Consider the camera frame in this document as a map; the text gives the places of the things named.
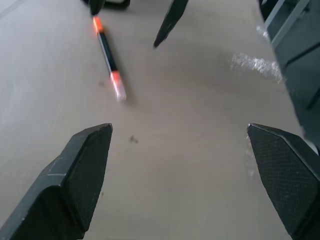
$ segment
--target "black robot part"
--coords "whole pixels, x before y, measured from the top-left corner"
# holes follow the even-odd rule
[[[75,134],[0,229],[1,240],[79,240],[104,182],[112,125]]]

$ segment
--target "black bracket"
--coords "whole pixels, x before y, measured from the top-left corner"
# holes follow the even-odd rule
[[[108,9],[126,9],[130,5],[130,0],[123,0],[123,2],[105,1],[104,8]]]

